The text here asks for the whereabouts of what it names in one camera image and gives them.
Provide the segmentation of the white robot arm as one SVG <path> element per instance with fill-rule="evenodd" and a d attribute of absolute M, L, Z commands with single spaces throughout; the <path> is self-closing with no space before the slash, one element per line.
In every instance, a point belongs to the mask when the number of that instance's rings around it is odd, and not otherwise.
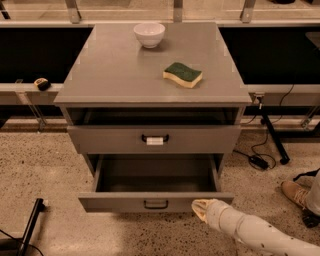
<path fill-rule="evenodd" d="M 267 256 L 320 256 L 320 247 L 289 236 L 264 219 L 248 215 L 217 199 L 196 199 L 191 205 L 211 228 Z"/>

